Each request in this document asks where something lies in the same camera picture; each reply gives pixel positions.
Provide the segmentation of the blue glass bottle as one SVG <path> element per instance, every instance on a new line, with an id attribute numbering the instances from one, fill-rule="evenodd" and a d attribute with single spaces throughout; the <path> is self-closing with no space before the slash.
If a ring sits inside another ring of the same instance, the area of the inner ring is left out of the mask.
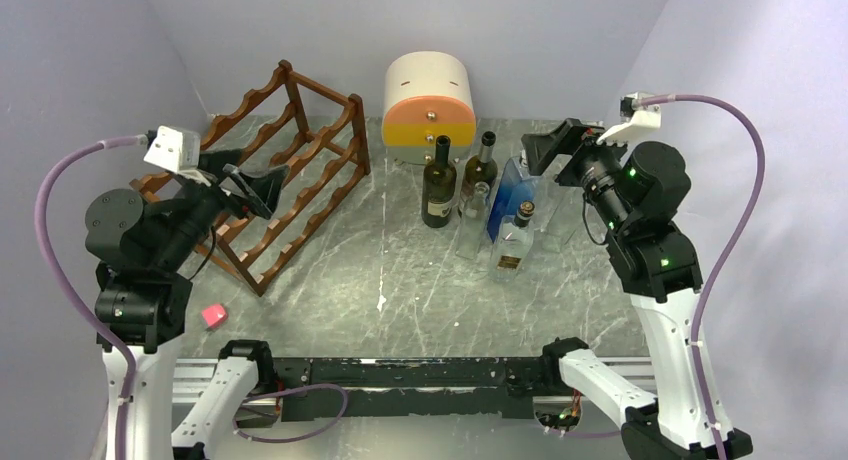
<path id="1" fill-rule="evenodd" d="M 540 179 L 539 175 L 530 172 L 524 150 L 506 162 L 487 223 L 487 234 L 492 242 L 496 240 L 503 218 L 515 215 L 522 202 L 534 200 Z"/>

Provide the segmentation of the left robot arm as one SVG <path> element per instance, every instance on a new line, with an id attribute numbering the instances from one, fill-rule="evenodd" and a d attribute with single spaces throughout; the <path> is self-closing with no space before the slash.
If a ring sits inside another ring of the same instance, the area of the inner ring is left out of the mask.
<path id="1" fill-rule="evenodd" d="M 151 202 L 114 189 L 88 208 L 86 249 L 98 261 L 93 313 L 109 382 L 107 455 L 111 459 L 209 459 L 248 394 L 277 382 L 269 345 L 229 343 L 222 364 L 182 427 L 172 424 L 172 390 L 193 288 L 181 273 L 223 214 L 269 218 L 287 166 L 256 173 L 240 152 L 203 153 L 178 173 L 177 193 Z"/>

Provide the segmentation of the dark green labelled wine bottle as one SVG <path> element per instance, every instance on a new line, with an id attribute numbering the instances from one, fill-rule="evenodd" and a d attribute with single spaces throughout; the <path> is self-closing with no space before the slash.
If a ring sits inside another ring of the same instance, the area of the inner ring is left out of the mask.
<path id="1" fill-rule="evenodd" d="M 456 191 L 457 171 L 450 159 L 451 139 L 436 138 L 435 155 L 423 170 L 421 217 L 430 228 L 442 228 L 451 218 Z"/>

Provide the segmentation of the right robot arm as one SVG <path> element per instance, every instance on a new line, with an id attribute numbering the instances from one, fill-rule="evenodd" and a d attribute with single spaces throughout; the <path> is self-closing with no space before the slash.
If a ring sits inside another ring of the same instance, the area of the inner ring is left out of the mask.
<path id="1" fill-rule="evenodd" d="M 602 362 L 577 338 L 543 350 L 542 386 L 587 398 L 619 429 L 633 459 L 738 459 L 750 435 L 732 425 L 712 392 L 706 347 L 695 313 L 703 286 L 692 241 L 674 223 L 691 181 L 679 151 L 644 141 L 628 149 L 604 128 L 566 119 L 553 131 L 521 139 L 528 170 L 581 191 L 606 226 L 604 245 L 642 326 L 655 388 L 646 391 Z"/>

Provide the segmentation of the olive green wine bottle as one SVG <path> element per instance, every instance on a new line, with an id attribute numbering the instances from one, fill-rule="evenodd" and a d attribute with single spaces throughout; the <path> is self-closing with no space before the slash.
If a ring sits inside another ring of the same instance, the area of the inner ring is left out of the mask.
<path id="1" fill-rule="evenodd" d="M 477 183 L 484 182 L 489 188 L 492 188 L 495 184 L 498 175 L 497 162 L 493 159 L 496 139 L 497 136 L 493 131 L 483 132 L 478 153 L 466 162 L 460 184 L 459 215 L 462 215 L 465 204 L 472 197 Z"/>

